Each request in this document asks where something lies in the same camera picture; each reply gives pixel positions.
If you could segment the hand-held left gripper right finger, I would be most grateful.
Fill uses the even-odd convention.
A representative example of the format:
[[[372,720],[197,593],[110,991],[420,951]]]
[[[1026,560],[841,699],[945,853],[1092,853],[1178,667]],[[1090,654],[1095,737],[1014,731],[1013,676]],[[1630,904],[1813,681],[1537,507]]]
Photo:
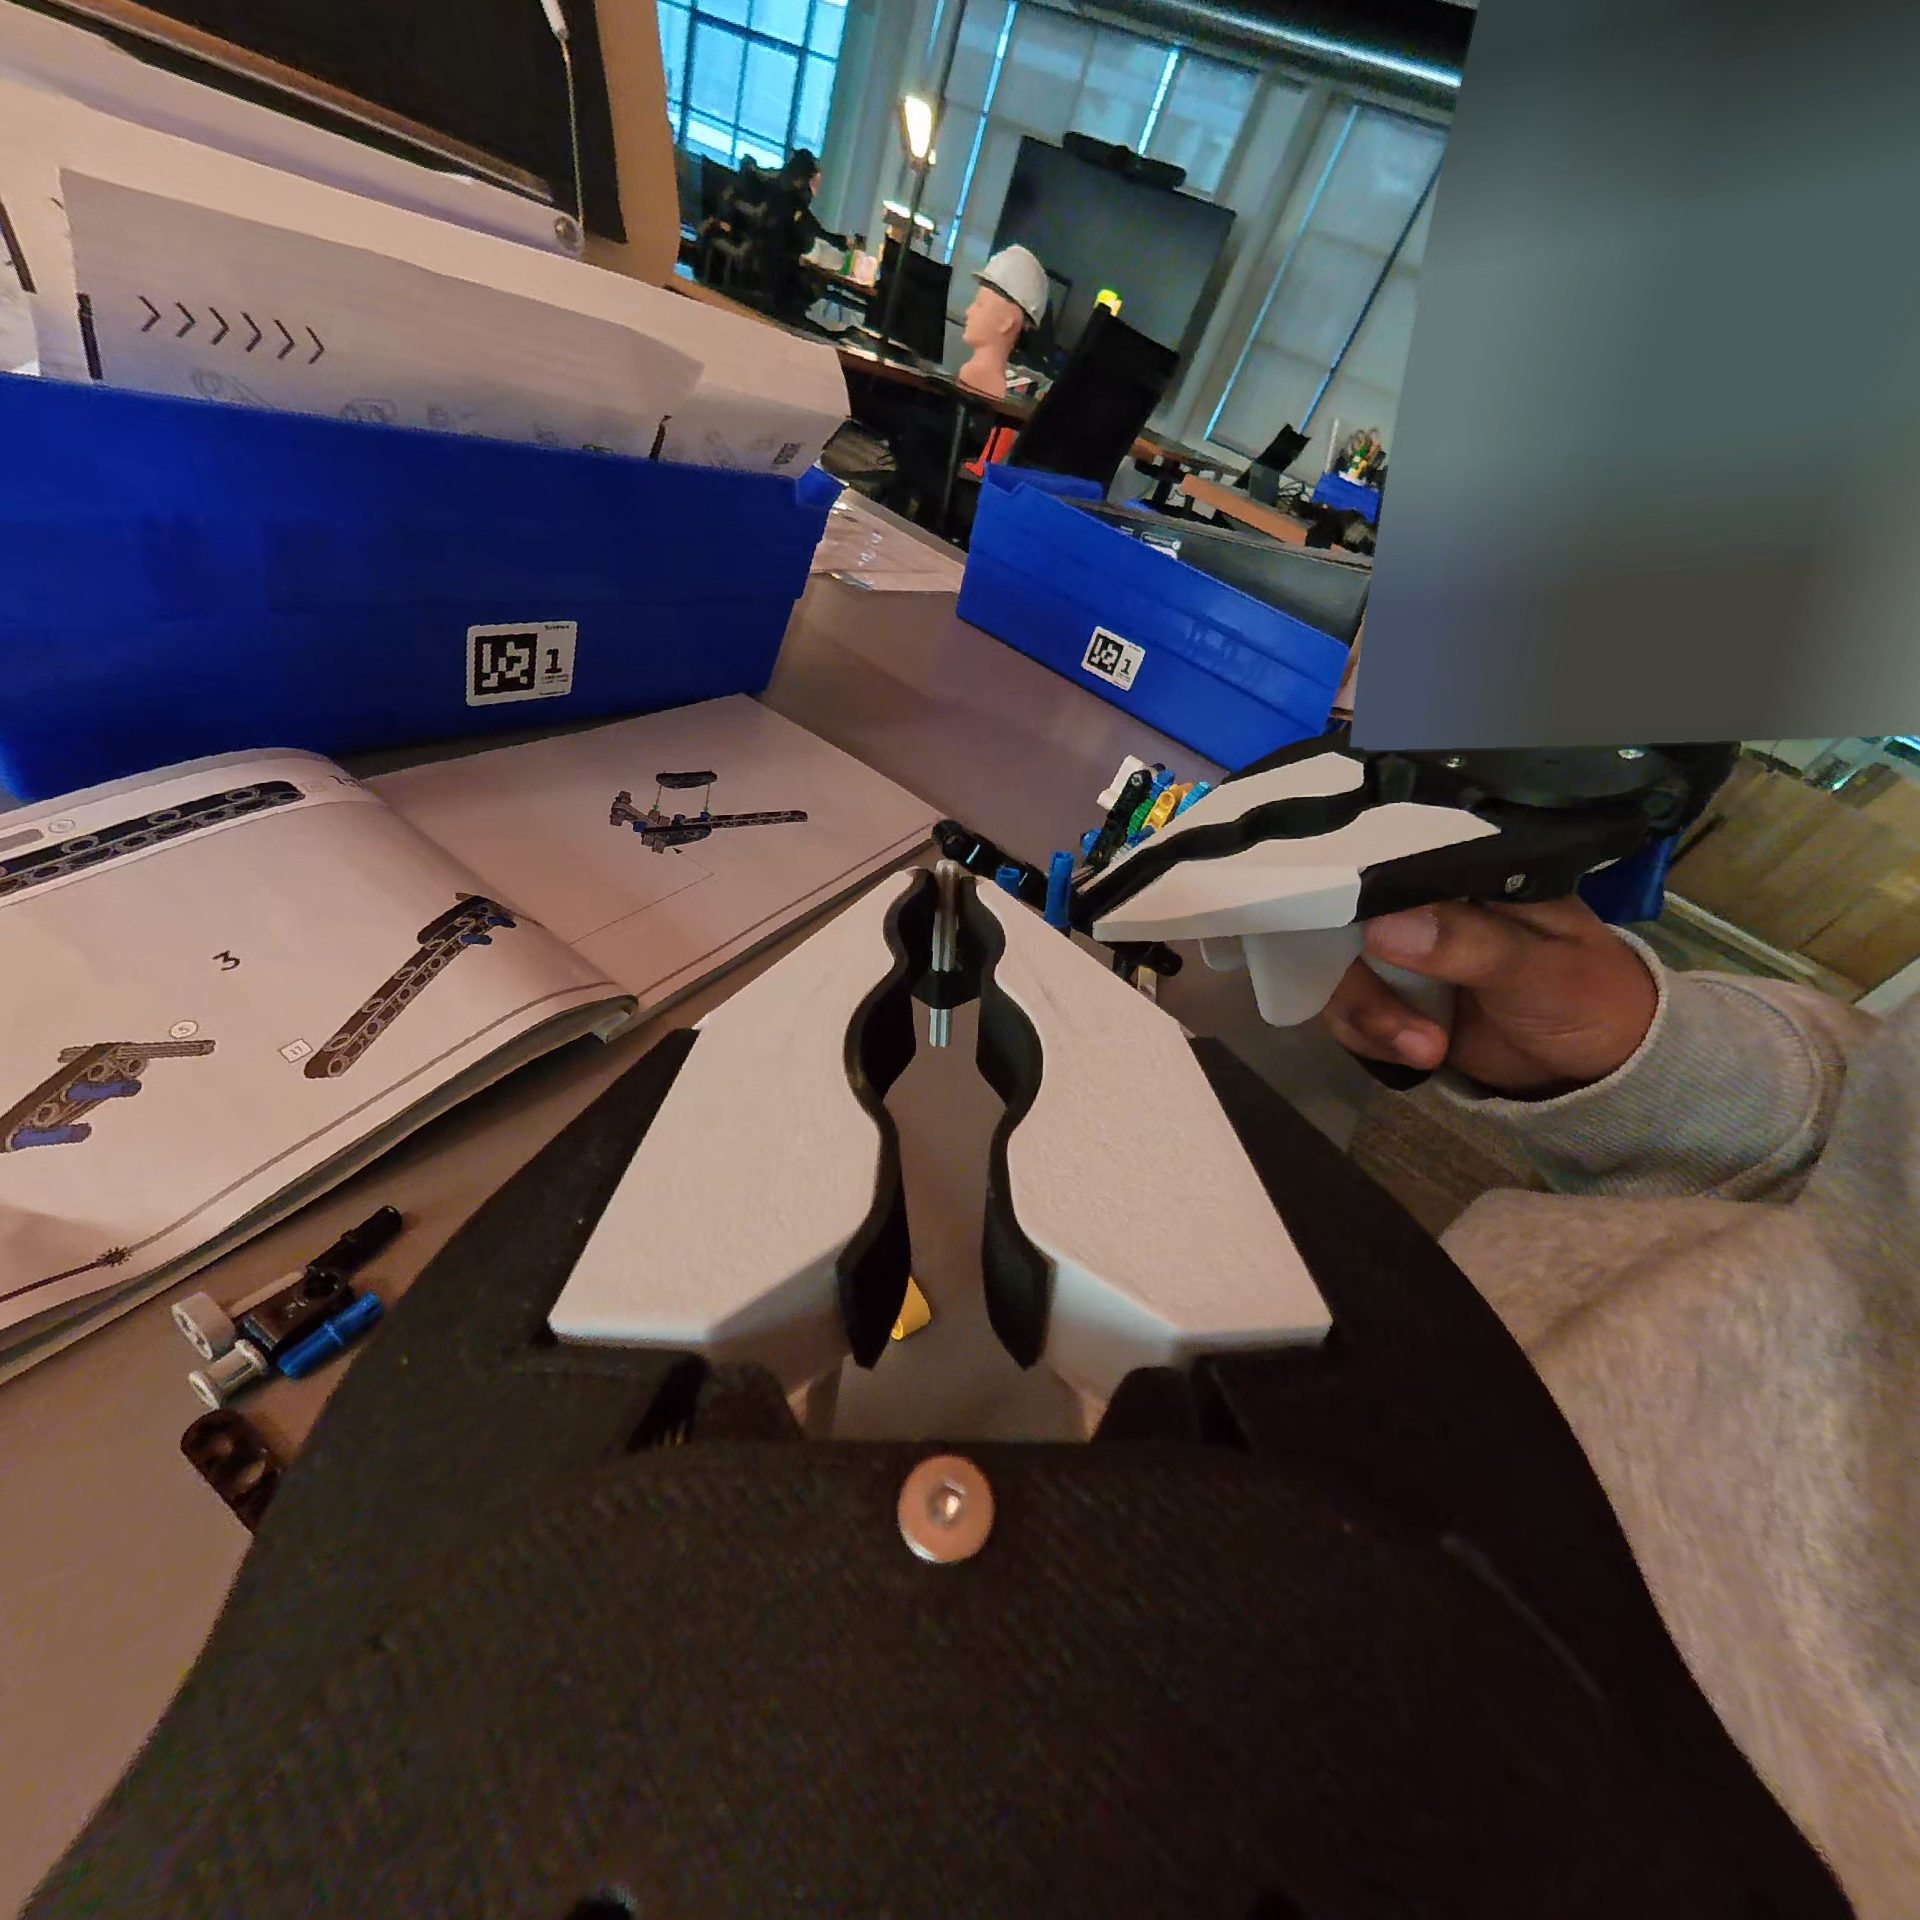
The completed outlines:
[[[1327,1300],[1180,1022],[987,879],[972,963],[981,1277],[1014,1364],[1090,1432],[1137,1371],[1322,1349]]]

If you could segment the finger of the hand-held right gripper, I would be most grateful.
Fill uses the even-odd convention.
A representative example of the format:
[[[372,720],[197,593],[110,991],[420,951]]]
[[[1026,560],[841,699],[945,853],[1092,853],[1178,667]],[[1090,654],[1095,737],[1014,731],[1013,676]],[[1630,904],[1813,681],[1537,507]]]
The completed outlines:
[[[1201,824],[1169,824],[1115,868],[1133,891],[1090,916],[1106,943],[1335,927],[1358,919],[1359,878],[1386,862],[1487,840],[1497,822],[1462,806],[1396,800],[1327,832],[1258,833],[1205,853]]]
[[[1190,862],[1305,840],[1350,824],[1375,798],[1370,765],[1332,748],[1284,749],[1221,780],[1137,846],[1077,881],[1079,916],[1113,916]]]

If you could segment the pile of coloured lego pieces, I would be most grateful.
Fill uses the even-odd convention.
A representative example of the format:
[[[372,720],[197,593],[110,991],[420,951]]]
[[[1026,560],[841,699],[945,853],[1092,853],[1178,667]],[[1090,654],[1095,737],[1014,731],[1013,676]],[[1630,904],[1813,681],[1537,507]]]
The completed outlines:
[[[1211,790],[1207,780],[1181,780],[1162,760],[1127,757],[1097,795],[1097,817],[1084,832],[1074,863],[1077,879],[1090,879],[1129,847],[1162,832]]]

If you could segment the grey lego axle assembly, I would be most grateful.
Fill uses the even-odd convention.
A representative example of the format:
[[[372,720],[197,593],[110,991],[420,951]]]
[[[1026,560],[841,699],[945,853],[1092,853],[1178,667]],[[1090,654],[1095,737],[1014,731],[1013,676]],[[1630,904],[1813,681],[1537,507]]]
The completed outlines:
[[[954,1041],[954,1013],[975,999],[975,966],[965,948],[965,902],[972,875],[941,854],[933,871],[933,909],[929,925],[929,959],[914,983],[914,1000],[925,1011],[929,1044],[946,1048]]]

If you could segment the black lego connector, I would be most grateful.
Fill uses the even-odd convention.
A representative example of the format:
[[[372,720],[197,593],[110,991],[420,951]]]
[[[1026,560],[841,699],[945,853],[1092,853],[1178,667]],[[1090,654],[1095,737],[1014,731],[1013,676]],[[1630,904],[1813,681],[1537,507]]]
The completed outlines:
[[[1045,909],[1049,875],[1031,862],[1018,859],[989,837],[946,817],[933,824],[933,846],[940,859],[949,859],[965,873],[983,881],[999,884],[1002,891],[1019,899],[1025,904]]]

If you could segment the dark brown lego liftarm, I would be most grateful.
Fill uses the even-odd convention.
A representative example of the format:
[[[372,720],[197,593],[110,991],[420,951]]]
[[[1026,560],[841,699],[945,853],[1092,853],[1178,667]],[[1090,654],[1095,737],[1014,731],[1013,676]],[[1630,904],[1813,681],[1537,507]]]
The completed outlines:
[[[182,1428],[178,1452],[238,1525],[259,1533],[290,1464],[275,1441],[238,1408],[215,1408]]]

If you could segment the small blue plastic bin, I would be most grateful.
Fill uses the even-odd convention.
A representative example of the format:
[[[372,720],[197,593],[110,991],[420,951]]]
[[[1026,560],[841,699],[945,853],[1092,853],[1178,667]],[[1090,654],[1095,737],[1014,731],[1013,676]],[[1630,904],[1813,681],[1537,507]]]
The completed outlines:
[[[1121,507],[1079,477],[983,470],[958,614],[1236,771],[1332,728],[1372,569]]]

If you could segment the wooden office desk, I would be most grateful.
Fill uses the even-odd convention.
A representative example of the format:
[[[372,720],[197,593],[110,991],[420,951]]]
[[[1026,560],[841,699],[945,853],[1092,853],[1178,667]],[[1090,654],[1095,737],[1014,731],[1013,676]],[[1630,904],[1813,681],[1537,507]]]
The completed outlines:
[[[909,352],[882,347],[857,329],[835,333],[831,347],[849,382],[849,412],[855,423],[871,430],[905,419],[940,421],[949,447],[970,447],[973,425],[983,425],[989,439],[999,427],[1022,430],[1038,407],[1031,398],[973,392],[954,374]],[[1129,454],[1154,484],[1151,505],[1163,507],[1174,494],[1185,494],[1195,507],[1267,528],[1274,537],[1279,537],[1282,520],[1299,520],[1307,528],[1332,528],[1335,543],[1373,539],[1372,526],[1356,509],[1331,507],[1307,494],[1297,494],[1289,503],[1255,497],[1247,486],[1228,486],[1218,477],[1205,477],[1202,454],[1178,449],[1154,433],[1137,433]]]

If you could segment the blue pen cup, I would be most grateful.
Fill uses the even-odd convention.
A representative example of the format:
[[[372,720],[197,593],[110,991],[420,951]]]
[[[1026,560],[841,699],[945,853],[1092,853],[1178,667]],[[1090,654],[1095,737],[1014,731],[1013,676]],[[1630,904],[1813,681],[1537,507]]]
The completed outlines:
[[[1327,467],[1313,489],[1313,505],[1375,528],[1386,484],[1386,440],[1372,425],[1332,440]]]

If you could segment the clear plastic bag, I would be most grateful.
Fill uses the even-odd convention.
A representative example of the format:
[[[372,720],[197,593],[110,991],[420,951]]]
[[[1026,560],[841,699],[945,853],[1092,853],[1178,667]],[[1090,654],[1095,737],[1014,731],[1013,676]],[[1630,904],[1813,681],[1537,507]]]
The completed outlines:
[[[965,567],[958,547],[889,513],[865,494],[841,489],[806,571],[862,592],[958,593]]]

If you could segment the large black television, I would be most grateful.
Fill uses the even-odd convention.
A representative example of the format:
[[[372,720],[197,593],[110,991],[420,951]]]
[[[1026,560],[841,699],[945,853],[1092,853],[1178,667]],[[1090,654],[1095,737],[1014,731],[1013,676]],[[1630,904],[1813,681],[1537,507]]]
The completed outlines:
[[[999,205],[989,252],[1025,246],[1047,276],[1039,337],[1068,352],[1117,297],[1121,323],[1186,358],[1207,327],[1234,212],[1095,157],[1081,140],[1025,135]]]

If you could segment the white barcode booklet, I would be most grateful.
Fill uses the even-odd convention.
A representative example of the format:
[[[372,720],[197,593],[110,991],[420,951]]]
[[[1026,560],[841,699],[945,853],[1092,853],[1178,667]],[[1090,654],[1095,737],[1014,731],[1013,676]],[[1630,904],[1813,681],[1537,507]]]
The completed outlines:
[[[765,317],[669,299],[657,335],[702,364],[668,408],[657,457],[798,480],[849,421],[849,377],[827,341]]]

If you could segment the floor lamp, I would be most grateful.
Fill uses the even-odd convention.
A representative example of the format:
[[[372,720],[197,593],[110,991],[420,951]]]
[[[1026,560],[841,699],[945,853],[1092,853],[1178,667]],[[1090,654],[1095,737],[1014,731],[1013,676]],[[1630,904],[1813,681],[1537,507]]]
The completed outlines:
[[[901,97],[898,105],[901,140],[911,175],[911,187],[897,246],[897,270],[891,275],[891,288],[882,309],[879,337],[884,344],[891,344],[897,341],[897,323],[901,303],[905,299],[908,260],[911,259],[918,235],[921,201],[925,193],[931,164],[938,152],[941,112],[945,105],[940,95],[931,97],[925,95],[925,92],[911,88]]]

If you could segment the white chevron print booklet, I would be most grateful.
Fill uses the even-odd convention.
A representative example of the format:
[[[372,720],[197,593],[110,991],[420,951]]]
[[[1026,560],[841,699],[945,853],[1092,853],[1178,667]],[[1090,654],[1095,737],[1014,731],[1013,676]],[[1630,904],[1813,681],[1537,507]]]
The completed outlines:
[[[117,391],[650,457],[702,360],[621,320],[62,171]]]

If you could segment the black panel tan frame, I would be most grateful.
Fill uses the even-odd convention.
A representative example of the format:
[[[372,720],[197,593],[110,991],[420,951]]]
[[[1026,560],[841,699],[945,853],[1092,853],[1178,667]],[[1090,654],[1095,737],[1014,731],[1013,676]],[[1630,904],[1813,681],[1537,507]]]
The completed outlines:
[[[679,173],[652,3],[155,3],[175,24],[267,56],[505,159],[581,211],[587,259],[668,283]]]

